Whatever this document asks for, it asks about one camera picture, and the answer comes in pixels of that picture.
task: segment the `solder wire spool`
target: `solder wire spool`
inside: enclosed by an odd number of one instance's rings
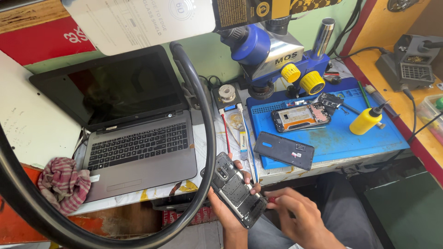
[[[231,102],[235,99],[235,89],[232,85],[222,85],[218,89],[218,94],[223,102]]]

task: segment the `pink striped cloth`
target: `pink striped cloth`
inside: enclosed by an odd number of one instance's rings
[[[77,172],[76,166],[71,158],[56,157],[46,165],[37,182],[43,196],[65,216],[78,209],[91,187],[89,170]]]

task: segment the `yellow focus knob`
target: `yellow focus knob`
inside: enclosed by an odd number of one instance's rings
[[[309,95],[314,95],[325,87],[325,81],[317,71],[312,71],[303,76],[300,80],[300,86],[305,89]]]
[[[287,64],[281,70],[281,76],[289,83],[295,82],[300,75],[300,70],[294,64]]]

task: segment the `blue silicone repair mat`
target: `blue silicone repair mat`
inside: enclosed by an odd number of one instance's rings
[[[366,104],[361,96],[360,89],[350,89],[339,92],[332,92],[339,97],[344,97],[344,102],[359,111],[366,109]],[[271,118],[271,111],[290,108],[288,103],[300,100],[314,100],[317,95],[298,98],[296,100],[286,100],[263,105],[249,106],[251,102],[246,100],[251,120],[253,121],[254,136],[260,132],[268,132],[282,136],[294,141],[314,146],[315,153],[313,163],[341,159],[353,156],[363,156],[379,152],[395,151],[409,148],[408,143],[392,123],[388,115],[383,111],[381,122],[386,124],[384,129],[377,126],[372,127],[364,135],[354,135],[349,130],[349,125],[357,117],[357,114],[340,106],[331,116],[331,122],[323,129],[302,130],[279,133]],[[368,95],[369,102],[376,106],[376,102]],[[287,164],[275,161],[266,156],[260,156],[263,168],[272,169],[287,167]]]

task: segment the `smartphone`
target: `smartphone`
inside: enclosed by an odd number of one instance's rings
[[[297,106],[271,112],[274,125],[278,132],[288,132],[314,125],[327,124],[330,115],[321,103]]]
[[[200,172],[201,176],[204,175],[204,170]],[[224,152],[215,160],[211,186],[215,194],[246,229],[250,229],[266,209],[268,203],[266,198],[260,193],[251,195],[250,190],[254,186],[245,183],[241,170],[235,167]]]

